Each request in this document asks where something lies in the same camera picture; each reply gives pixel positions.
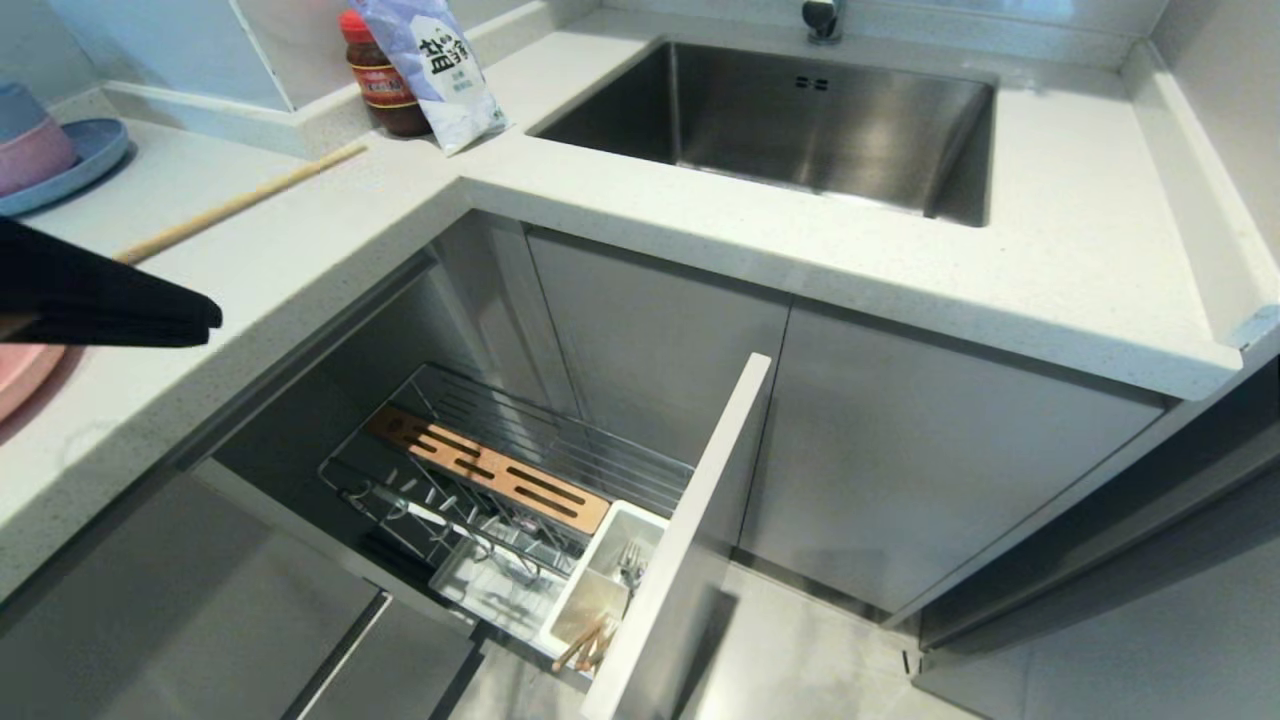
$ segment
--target faucet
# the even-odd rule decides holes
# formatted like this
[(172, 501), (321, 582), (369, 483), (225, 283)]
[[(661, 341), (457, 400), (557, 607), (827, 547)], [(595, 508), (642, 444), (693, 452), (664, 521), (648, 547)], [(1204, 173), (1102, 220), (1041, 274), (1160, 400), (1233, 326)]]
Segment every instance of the faucet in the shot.
[(814, 45), (840, 42), (840, 36), (844, 33), (840, 20), (845, 19), (845, 0), (805, 0), (800, 14), (809, 26), (809, 42)]

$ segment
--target red lid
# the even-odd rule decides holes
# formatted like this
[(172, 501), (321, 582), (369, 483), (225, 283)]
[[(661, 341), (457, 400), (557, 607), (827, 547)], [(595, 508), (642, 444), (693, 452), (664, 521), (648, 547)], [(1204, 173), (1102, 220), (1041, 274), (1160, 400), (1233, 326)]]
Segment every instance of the red lid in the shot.
[(344, 10), (338, 15), (338, 29), (342, 31), (342, 36), (347, 38), (347, 42), (374, 41), (374, 33), (369, 32), (365, 18), (361, 18), (356, 10)]

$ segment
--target sauce jar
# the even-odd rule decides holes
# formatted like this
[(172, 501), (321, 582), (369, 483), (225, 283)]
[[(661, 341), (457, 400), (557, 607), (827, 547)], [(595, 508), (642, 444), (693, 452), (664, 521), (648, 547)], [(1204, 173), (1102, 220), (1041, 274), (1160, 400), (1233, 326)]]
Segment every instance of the sauce jar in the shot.
[(431, 132), (417, 97), (413, 97), (404, 78), (396, 72), (390, 60), (378, 47), (360, 13), (347, 10), (338, 15), (338, 28), (347, 38), (347, 64), (360, 83), (365, 104), (387, 132), (401, 137), (417, 137)]

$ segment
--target cabinet handle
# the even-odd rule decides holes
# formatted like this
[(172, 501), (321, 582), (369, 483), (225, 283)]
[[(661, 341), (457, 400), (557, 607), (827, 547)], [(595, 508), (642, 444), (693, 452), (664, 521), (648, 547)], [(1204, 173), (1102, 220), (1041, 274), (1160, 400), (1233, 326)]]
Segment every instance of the cabinet handle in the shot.
[(325, 688), (328, 688), (329, 683), (338, 676), (342, 666), (347, 662), (352, 653), (356, 652), (356, 648), (360, 647), (365, 635), (367, 635), (369, 630), (372, 629), (374, 623), (381, 618), (383, 612), (390, 603), (392, 593), (387, 591), (379, 591), (378, 594), (374, 596), (374, 600), (369, 601), (369, 605), (366, 605), (360, 612), (356, 621), (352, 623), (351, 628), (342, 635), (342, 639), (338, 641), (333, 652), (325, 657), (324, 662), (320, 664), (320, 667), (317, 667), (315, 674), (311, 675), (311, 679), (307, 680), (307, 684), (302, 687), (302, 692), (300, 692), (298, 697), (293, 700), (289, 708), (284, 711), (280, 720), (302, 720), (306, 717), (307, 712), (315, 707), (316, 701), (320, 700)]

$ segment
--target gray floor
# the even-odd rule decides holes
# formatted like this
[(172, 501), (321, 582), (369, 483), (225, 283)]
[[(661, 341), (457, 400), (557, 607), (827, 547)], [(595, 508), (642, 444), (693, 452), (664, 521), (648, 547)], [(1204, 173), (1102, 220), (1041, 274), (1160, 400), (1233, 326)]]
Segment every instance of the gray floor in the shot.
[[(902, 670), (910, 638), (733, 565), (722, 639), (684, 720), (973, 720), (916, 691)], [(576, 717), (581, 693), (490, 646), (453, 720)]]

